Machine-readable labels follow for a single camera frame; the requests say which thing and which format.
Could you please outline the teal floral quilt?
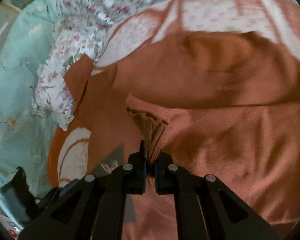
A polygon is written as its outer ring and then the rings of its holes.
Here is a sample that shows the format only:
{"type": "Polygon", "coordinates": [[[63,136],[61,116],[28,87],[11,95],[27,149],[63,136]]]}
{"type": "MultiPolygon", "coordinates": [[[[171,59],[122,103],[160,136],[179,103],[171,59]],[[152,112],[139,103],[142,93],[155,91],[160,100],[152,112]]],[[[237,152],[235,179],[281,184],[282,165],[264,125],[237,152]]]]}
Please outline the teal floral quilt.
{"type": "Polygon", "coordinates": [[[48,58],[59,17],[57,0],[35,0],[21,11],[0,54],[0,188],[22,167],[31,192],[51,189],[47,155],[57,124],[32,108],[38,68],[48,58]]]}

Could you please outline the floral ruffled pillow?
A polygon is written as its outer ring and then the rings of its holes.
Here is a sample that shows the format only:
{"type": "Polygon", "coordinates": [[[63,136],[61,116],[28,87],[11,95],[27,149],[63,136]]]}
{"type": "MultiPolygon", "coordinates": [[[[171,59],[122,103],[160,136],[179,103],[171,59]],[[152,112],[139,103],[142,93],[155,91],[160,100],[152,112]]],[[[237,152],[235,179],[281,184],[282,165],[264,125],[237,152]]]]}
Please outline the floral ruffled pillow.
{"type": "Polygon", "coordinates": [[[38,83],[34,90],[32,107],[41,117],[51,116],[66,131],[74,119],[74,99],[64,81],[66,72],[81,56],[95,62],[107,44],[107,31],[97,27],[73,27],[58,22],[53,31],[54,44],[50,55],[37,70],[38,83]]]}

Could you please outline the orange white floral blanket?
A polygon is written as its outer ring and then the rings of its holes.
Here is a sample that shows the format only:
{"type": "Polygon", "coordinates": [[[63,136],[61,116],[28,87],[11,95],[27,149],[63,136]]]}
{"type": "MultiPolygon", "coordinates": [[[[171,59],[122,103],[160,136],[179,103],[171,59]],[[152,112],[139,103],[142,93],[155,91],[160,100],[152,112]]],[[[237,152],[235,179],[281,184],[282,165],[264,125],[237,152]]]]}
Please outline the orange white floral blanket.
{"type": "Polygon", "coordinates": [[[70,122],[58,128],[48,158],[54,186],[81,178],[115,149],[136,149],[142,126],[192,126],[203,98],[217,99],[213,76],[252,77],[257,54],[281,49],[300,63],[300,8],[284,0],[169,0],[110,29],[104,54],[66,69],[70,122]]]}

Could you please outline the rust orange fleece garment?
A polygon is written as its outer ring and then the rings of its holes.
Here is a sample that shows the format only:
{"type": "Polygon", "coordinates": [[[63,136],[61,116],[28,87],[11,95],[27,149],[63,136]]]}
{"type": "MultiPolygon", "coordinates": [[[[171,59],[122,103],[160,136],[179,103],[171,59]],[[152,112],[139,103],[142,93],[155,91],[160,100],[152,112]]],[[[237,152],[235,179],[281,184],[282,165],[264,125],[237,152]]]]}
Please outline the rust orange fleece garment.
{"type": "Polygon", "coordinates": [[[212,173],[286,237],[300,220],[300,61],[256,33],[181,31],[93,74],[65,75],[91,133],[88,171],[144,141],[192,174],[212,173]]]}

